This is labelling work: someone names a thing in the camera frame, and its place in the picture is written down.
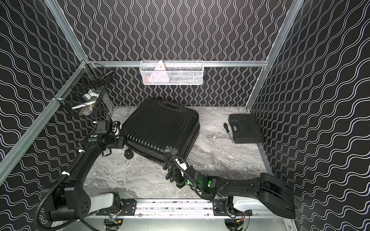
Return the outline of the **black ribbed hard-shell suitcase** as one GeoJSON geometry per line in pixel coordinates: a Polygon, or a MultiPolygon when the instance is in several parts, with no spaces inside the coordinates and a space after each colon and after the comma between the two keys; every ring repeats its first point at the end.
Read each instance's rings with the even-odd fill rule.
{"type": "Polygon", "coordinates": [[[188,157],[199,130],[197,111],[166,100],[147,98],[123,123],[121,134],[129,148],[167,170],[174,156],[188,157]]]}

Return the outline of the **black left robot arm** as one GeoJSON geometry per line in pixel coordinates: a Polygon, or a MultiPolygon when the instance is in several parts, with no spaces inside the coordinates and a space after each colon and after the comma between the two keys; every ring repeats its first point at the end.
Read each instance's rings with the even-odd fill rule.
{"type": "Polygon", "coordinates": [[[83,188],[87,174],[106,150],[122,148],[125,138],[118,121],[98,120],[79,142],[78,154],[54,185],[44,187],[34,224],[39,231],[57,231],[98,212],[120,214],[124,207],[118,192],[90,197],[83,188]]]}

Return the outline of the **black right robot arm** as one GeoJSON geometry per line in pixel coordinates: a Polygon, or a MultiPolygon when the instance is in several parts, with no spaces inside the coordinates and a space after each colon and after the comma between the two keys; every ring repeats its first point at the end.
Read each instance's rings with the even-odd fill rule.
{"type": "Polygon", "coordinates": [[[247,180],[203,175],[184,158],[177,156],[165,161],[162,166],[168,171],[166,179],[176,182],[178,188],[188,185],[203,200],[213,201],[217,196],[252,198],[279,217],[296,218],[293,187],[268,173],[247,180]]]}

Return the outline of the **silver items in black basket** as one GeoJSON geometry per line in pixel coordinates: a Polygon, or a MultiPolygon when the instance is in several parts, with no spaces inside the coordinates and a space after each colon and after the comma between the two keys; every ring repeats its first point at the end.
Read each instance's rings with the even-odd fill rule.
{"type": "Polygon", "coordinates": [[[72,107],[72,111],[78,115],[90,115],[98,101],[100,94],[94,90],[89,90],[82,96],[83,102],[77,103],[72,107]]]}

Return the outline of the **black plastic tool case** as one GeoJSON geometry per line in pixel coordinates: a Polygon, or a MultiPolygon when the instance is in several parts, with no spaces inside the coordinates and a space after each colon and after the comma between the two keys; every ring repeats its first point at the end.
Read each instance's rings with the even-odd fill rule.
{"type": "Polygon", "coordinates": [[[228,122],[236,144],[261,143],[264,137],[252,114],[231,114],[228,122]]]}

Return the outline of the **pink triangular card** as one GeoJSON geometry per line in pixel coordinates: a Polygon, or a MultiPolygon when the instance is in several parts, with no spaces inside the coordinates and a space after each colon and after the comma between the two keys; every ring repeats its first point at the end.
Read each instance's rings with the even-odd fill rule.
{"type": "Polygon", "coordinates": [[[162,60],[157,62],[154,70],[148,77],[148,82],[150,84],[162,84],[170,82],[165,63],[162,60]]]}

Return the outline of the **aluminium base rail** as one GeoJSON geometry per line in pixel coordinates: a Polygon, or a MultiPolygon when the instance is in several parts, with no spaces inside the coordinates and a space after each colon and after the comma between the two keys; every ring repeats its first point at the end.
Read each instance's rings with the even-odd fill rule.
{"type": "Polygon", "coordinates": [[[83,220],[104,219],[114,227],[122,226],[125,219],[233,219],[236,223],[248,222],[252,218],[281,218],[277,208],[268,209],[262,202],[246,197],[203,199],[121,199],[118,208],[102,208],[103,199],[99,195],[91,198],[91,203],[81,206],[83,220]]]}

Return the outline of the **black handled screwdriver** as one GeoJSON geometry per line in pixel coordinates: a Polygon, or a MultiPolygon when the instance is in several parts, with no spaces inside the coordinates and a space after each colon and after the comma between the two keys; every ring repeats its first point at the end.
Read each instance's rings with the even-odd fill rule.
{"type": "Polygon", "coordinates": [[[230,133],[230,130],[229,130],[228,125],[227,125],[226,123],[223,123],[223,127],[224,127],[224,129],[225,129],[226,133],[228,134],[228,136],[230,137],[231,142],[232,142],[232,143],[234,143],[234,140],[233,140],[233,138],[232,138],[232,136],[231,136],[231,133],[230,133]]]}

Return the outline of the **aluminium frame crossbar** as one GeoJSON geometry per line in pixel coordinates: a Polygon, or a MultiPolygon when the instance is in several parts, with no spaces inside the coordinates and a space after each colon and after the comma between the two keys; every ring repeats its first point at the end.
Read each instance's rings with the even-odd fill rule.
{"type": "MultiPolygon", "coordinates": [[[[105,67],[139,68],[141,64],[156,64],[158,60],[141,61],[87,61],[88,64],[105,67]]],[[[173,66],[203,66],[203,67],[267,67],[268,61],[203,61],[203,60],[163,60],[166,65],[173,66]]]]}

